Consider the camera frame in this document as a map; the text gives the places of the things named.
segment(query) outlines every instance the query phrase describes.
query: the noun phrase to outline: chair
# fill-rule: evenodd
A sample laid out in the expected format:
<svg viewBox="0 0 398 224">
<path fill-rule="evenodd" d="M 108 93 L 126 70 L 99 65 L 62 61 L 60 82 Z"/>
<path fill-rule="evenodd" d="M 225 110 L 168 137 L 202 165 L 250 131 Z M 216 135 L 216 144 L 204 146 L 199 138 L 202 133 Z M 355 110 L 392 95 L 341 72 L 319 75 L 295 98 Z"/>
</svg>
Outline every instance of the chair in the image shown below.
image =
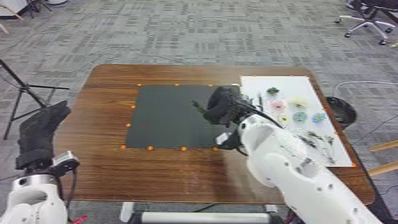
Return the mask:
<svg viewBox="0 0 398 224">
<path fill-rule="evenodd" d="M 389 18 L 392 16 L 391 12 L 398 12 L 398 1 L 396 0 L 353 0 L 351 2 L 353 10 L 359 12 L 360 18 L 353 16 L 339 16 L 335 19 L 335 23 L 341 23 L 341 19 L 350 19 L 359 21 L 360 23 L 348 29 L 344 37 L 351 37 L 351 32 L 360 28 L 367 27 L 367 25 L 375 28 L 376 32 L 382 35 L 382 40 L 378 42 L 380 45 L 387 44 L 389 36 L 385 33 L 392 32 L 392 28 L 396 27 L 391 23 L 378 21 L 375 19 L 378 12 L 382 12 Z"/>
<path fill-rule="evenodd" d="M 0 7 L 14 14 L 14 16 L 16 16 L 16 18 L 19 19 L 19 20 L 23 20 L 23 18 L 21 18 L 21 16 L 17 15 L 17 13 L 14 12 L 14 10 L 0 3 Z M 9 34 L 9 31 L 7 31 L 7 29 L 5 29 L 5 26 L 3 26 L 3 24 L 0 23 L 0 29 L 3 30 L 3 32 Z"/>
<path fill-rule="evenodd" d="M 369 148 L 369 151 L 376 152 L 376 151 L 382 151 L 382 150 L 385 150 L 389 148 L 396 148 L 396 147 L 398 147 L 398 140 L 373 146 Z M 383 164 L 382 166 L 378 166 L 376 168 L 369 169 L 367 170 L 369 176 L 373 177 L 375 175 L 383 174 L 392 170 L 398 170 L 398 161 L 394 161 L 394 162 Z"/>
</svg>

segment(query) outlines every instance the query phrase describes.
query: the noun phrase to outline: black chair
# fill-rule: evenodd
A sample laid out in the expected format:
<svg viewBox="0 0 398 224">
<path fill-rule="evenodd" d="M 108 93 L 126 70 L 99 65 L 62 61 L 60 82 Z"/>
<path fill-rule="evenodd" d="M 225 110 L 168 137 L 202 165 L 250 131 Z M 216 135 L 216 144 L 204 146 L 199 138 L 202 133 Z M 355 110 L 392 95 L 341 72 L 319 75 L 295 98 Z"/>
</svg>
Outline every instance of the black chair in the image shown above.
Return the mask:
<svg viewBox="0 0 398 224">
<path fill-rule="evenodd" d="M 392 16 L 391 12 L 398 12 L 398 1 L 396 0 L 353 0 L 351 2 L 353 10 L 359 12 L 360 18 L 353 16 L 339 16 L 335 19 L 335 23 L 341 23 L 341 19 L 350 19 L 360 21 L 360 23 L 348 29 L 344 37 L 351 37 L 351 32 L 360 28 L 367 27 L 367 25 L 375 28 L 376 32 L 382 35 L 382 40 L 378 42 L 380 45 L 387 44 L 387 33 L 392 32 L 392 28 L 396 27 L 391 23 L 378 21 L 375 19 L 378 12 L 382 12 L 387 17 L 398 23 L 398 19 Z"/>
</svg>

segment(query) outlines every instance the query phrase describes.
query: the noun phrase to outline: black cable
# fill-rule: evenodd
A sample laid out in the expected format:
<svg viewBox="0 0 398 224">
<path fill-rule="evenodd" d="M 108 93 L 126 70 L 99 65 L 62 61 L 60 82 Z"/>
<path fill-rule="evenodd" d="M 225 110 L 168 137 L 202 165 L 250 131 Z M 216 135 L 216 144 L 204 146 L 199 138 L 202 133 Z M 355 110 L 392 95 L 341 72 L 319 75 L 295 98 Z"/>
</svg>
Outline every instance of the black cable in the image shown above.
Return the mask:
<svg viewBox="0 0 398 224">
<path fill-rule="evenodd" d="M 218 205 L 218 204 L 211 204 L 211 205 L 208 205 L 206 207 L 202 207 L 200 209 L 197 209 L 193 212 L 200 212 L 200 211 L 204 211 L 204 210 L 209 209 L 215 205 Z"/>
<path fill-rule="evenodd" d="M 271 117 L 259 111 L 256 110 L 252 107 L 248 107 L 243 103 L 238 102 L 238 104 L 248 109 L 248 111 L 257 114 L 273 124 L 279 128 L 282 128 L 280 124 L 275 122 L 275 120 L 271 119 Z"/>
<path fill-rule="evenodd" d="M 396 184 L 394 186 L 389 187 L 389 189 L 385 190 L 385 192 L 383 192 L 380 195 L 385 195 L 385 194 L 389 193 L 389 190 L 391 190 L 392 188 L 396 188 L 396 187 L 398 187 L 398 184 Z"/>
<path fill-rule="evenodd" d="M 247 156 L 247 153 L 240 150 L 240 147 L 236 147 L 236 151 L 243 156 Z"/>
<path fill-rule="evenodd" d="M 0 181 L 5 181 L 5 180 L 9 180 L 9 179 L 12 179 L 12 178 L 16 178 L 16 177 L 19 177 L 19 174 L 14 175 L 14 176 L 10 176 L 10 177 L 1 178 Z"/>
<path fill-rule="evenodd" d="M 58 190 L 58 198 L 64 201 L 64 187 L 62 187 L 62 181 L 57 175 L 53 175 L 55 182 L 57 182 L 57 190 Z"/>
<path fill-rule="evenodd" d="M 72 170 L 71 192 L 69 192 L 69 195 L 67 195 L 67 201 L 65 201 L 65 209 L 67 209 L 67 210 L 69 210 L 71 199 L 72 199 L 74 190 L 76 190 L 76 183 L 78 183 L 78 171 L 76 171 L 76 169 L 74 169 L 74 170 Z"/>
<path fill-rule="evenodd" d="M 391 120 L 394 120 L 394 118 L 398 117 L 398 114 L 394 115 L 394 117 L 391 117 L 382 123 L 380 123 L 380 125 L 376 126 L 376 128 L 366 133 L 366 135 L 362 136 L 362 138 L 351 143 L 351 145 L 355 145 L 360 141 L 362 141 L 362 139 L 367 137 L 367 135 L 371 135 L 373 134 L 373 132 L 378 130 L 378 128 L 382 127 L 382 125 L 391 121 Z"/>
</svg>

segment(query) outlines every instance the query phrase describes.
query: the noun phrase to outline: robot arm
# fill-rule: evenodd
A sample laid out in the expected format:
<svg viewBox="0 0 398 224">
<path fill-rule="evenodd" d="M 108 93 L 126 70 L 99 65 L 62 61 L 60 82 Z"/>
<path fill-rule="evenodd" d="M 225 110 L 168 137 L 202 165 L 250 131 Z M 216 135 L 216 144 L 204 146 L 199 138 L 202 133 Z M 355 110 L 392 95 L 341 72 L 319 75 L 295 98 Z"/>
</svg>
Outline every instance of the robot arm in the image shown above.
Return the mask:
<svg viewBox="0 0 398 224">
<path fill-rule="evenodd" d="M 202 115 L 213 124 L 238 124 L 231 135 L 238 140 L 227 139 L 220 148 L 243 146 L 250 174 L 266 187 L 279 188 L 286 205 L 303 222 L 382 223 L 335 175 L 311 159 L 302 139 L 256 111 L 229 88 L 216 89 Z"/>
<path fill-rule="evenodd" d="M 0 224 L 67 223 L 55 180 L 76 169 L 78 160 L 71 152 L 53 158 L 53 133 L 69 112 L 64 101 L 44 108 L 21 124 L 16 169 L 25 170 L 25 174 L 12 182 Z"/>
</svg>

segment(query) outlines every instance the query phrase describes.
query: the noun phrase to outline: table leg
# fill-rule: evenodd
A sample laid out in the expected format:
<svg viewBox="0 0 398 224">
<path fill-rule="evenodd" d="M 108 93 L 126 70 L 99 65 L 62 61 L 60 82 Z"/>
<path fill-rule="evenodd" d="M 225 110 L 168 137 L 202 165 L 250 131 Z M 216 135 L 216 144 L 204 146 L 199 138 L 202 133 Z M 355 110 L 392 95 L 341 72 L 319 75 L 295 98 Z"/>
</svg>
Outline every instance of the table leg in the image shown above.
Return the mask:
<svg viewBox="0 0 398 224">
<path fill-rule="evenodd" d="M 120 206 L 120 221 L 128 222 L 131 214 L 133 214 L 133 204 L 135 202 L 122 202 Z"/>
</svg>

